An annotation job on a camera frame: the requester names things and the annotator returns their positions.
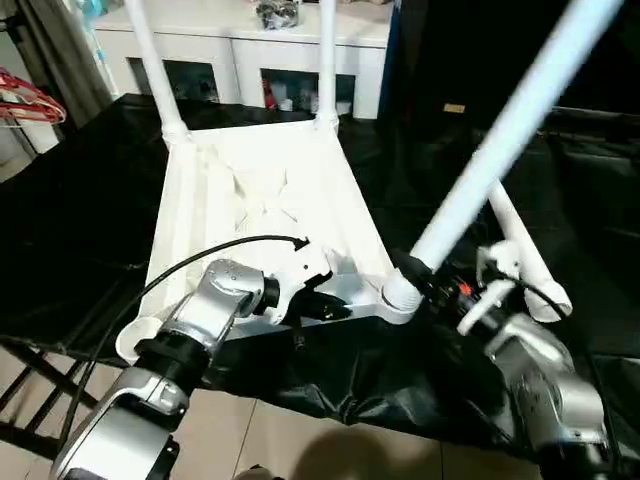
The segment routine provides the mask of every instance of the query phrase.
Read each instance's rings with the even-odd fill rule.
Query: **floor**
[[[47,358],[62,370],[72,363],[59,355]],[[20,369],[0,349],[2,389]],[[117,375],[116,369],[99,367],[89,391],[100,396]],[[2,420],[26,424],[51,389],[49,382],[33,376]],[[57,435],[67,405],[63,396],[38,432]],[[506,455],[366,425],[345,427],[221,392],[196,392],[175,436],[181,445],[172,476],[177,480],[227,480],[256,464],[287,480],[540,479],[537,467]],[[0,464],[2,478],[43,480],[51,462],[0,443]]]

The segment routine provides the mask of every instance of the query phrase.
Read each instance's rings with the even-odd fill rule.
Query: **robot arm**
[[[481,249],[478,258],[478,283],[484,291],[476,294],[466,283],[446,279],[437,303],[452,307],[457,331],[481,340],[485,355],[502,372],[543,478],[608,478],[609,448],[598,391],[576,373],[569,350],[549,330],[528,315],[506,311],[502,301],[513,282],[497,279],[483,285],[487,263],[495,262],[498,270],[517,278],[517,256],[509,242]]]
[[[278,281],[216,260],[140,359],[122,372],[56,459],[52,479],[164,479],[179,452],[171,433],[233,321],[276,307]]]

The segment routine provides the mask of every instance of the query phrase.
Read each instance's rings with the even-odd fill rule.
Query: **white pipe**
[[[547,112],[604,33],[624,0],[573,0],[473,154],[411,255],[438,270],[509,170]],[[397,309],[414,312],[422,295],[396,272],[383,289]]]
[[[336,112],[336,0],[320,0],[320,72],[318,122],[338,129]]]
[[[180,118],[167,72],[153,42],[142,0],[126,0],[125,3],[133,24],[133,31],[140,44],[142,63],[149,79],[149,86],[162,120],[162,136],[168,144],[186,141],[189,131]]]
[[[522,223],[517,210],[511,203],[511,199],[505,191],[502,183],[497,182],[491,195],[489,196],[491,208],[500,223],[502,232],[508,240],[513,240],[518,245],[520,253],[520,272],[525,282],[538,287],[549,295],[551,300],[557,303],[560,308],[569,315],[573,310],[571,301],[562,285],[557,283],[551,276],[551,272],[544,263],[540,252],[531,239],[527,228]],[[529,290],[524,294],[525,302],[529,308],[531,316],[539,322],[555,322],[560,317],[553,309],[538,295]]]

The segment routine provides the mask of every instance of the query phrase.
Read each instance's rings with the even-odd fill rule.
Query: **black tablecloth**
[[[191,102],[180,108],[191,129],[307,118]],[[342,119],[340,141],[388,249],[411,247],[482,138],[454,118],[425,127],[420,138]],[[595,356],[617,438],[640,451],[640,129],[554,116],[546,131],[505,185],[573,301],[573,324]],[[78,358],[91,353],[114,312],[143,284],[166,156],[152,100],[127,95],[0,184],[0,339]],[[475,247],[498,238],[485,209],[452,259],[473,265]],[[453,370],[448,354],[459,339],[437,320],[421,311],[403,327],[370,318],[309,328],[302,350],[293,348],[290,332],[230,341],[206,387],[344,423],[521,453],[519,440],[501,443],[456,403],[465,385],[491,378],[491,365],[469,357],[472,374]],[[552,326],[563,339],[567,328]],[[121,364],[112,342],[101,359]]]

